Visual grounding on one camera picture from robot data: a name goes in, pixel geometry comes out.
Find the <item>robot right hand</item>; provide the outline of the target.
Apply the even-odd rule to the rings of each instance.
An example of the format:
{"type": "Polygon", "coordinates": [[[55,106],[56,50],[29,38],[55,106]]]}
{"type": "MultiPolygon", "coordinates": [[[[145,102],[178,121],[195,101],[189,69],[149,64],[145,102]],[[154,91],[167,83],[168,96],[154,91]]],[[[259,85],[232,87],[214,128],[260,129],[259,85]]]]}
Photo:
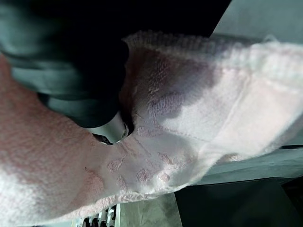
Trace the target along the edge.
{"type": "Polygon", "coordinates": [[[140,30],[209,37],[228,0],[3,0],[0,52],[13,78],[108,145],[134,129],[118,100],[140,30]]]}

